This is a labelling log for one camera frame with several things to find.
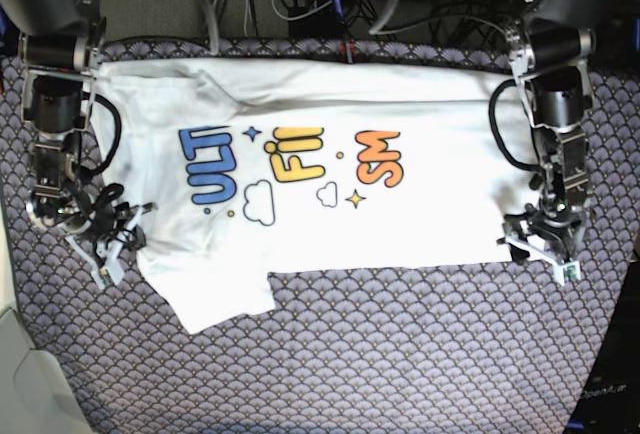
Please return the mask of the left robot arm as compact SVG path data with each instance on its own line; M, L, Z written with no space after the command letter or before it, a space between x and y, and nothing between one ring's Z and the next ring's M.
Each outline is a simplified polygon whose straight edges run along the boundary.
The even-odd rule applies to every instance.
M580 276L587 73L615 0L537 0L511 76L324 63L138 63L115 79L117 178L153 200L139 264L251 272L542 259Z

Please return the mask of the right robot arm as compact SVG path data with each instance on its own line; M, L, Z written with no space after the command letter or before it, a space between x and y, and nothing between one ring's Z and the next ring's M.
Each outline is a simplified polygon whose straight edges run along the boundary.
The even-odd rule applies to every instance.
M154 206L121 202L117 183L96 196L86 190L114 160L122 134L117 108L95 89L106 29L100 0L1 0L1 8L19 31L17 54L26 67L21 118L37 134L26 210L38 228L64 232L98 288L117 285L124 278L120 253L144 247L139 222ZM88 168L82 139L95 106L111 114L115 133L102 163Z

